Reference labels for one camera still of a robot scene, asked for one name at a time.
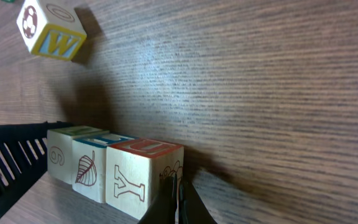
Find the toy cube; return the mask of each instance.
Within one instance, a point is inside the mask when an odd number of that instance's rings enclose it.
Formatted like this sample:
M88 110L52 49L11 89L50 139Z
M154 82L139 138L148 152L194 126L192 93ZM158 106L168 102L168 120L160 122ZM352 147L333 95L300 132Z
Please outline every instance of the toy cube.
M73 139L106 134L108 130L88 126L75 126L48 130L48 172L49 174L68 184L71 182L71 169L73 159Z
M106 148L110 144L136 139L132 136L104 134L73 141L73 190L99 203L105 203Z
M112 144L106 157L106 203L141 219L158 194L160 180L182 177L183 146L135 139Z
M35 55L71 60L86 39L74 9L57 0L25 0L16 23Z

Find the slotted black plastic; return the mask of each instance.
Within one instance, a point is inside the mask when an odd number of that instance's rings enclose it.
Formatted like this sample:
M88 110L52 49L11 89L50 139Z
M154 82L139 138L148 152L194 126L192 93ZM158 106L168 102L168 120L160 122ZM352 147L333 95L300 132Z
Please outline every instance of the slotted black plastic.
M5 186L0 178L0 218L28 191L33 184L46 172L47 170L47 147L42 141L47 137L47 130L54 128L65 128L72 126L71 123L57 122L57 123L41 123L41 124L18 124L18 125L0 125L0 152L5 158L9 168L15 177L13 179L6 169L2 159L0 158L0 169L2 174L8 181L8 186ZM42 155L35 142L38 139L45 154ZM38 159L33 155L27 141L30 142ZM6 149L4 143L9 148L11 155ZM27 154L31 164L29 164L23 150Z

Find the yellow letter w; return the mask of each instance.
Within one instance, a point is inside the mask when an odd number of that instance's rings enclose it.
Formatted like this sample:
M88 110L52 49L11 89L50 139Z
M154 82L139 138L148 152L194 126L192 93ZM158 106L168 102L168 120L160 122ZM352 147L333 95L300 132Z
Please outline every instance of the yellow letter w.
M59 48L59 55L63 55L68 49L70 49L70 47L72 47L77 41L79 41L78 38L71 38L70 42L68 42L68 39L70 38L69 35L64 35L62 34L62 38L58 40L58 36L59 33L58 32L50 32L50 40L49 40L49 47L48 47L48 52L50 54L54 53L54 51L56 51L57 48Z

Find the wood grain surface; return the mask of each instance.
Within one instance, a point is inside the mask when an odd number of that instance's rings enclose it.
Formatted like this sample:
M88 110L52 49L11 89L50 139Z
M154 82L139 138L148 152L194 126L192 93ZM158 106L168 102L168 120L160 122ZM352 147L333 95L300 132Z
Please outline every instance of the wood grain surface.
M29 54L0 1L0 124L184 144L218 223L358 223L358 1L64 2L89 37L72 63ZM1 222L136 222L55 181Z

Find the yellow block face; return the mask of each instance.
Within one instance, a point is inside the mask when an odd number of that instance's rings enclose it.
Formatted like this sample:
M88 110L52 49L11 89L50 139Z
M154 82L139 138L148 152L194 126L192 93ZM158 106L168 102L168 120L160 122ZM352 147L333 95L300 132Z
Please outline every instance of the yellow block face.
M31 53L60 60L71 60L85 39L84 34L47 24Z

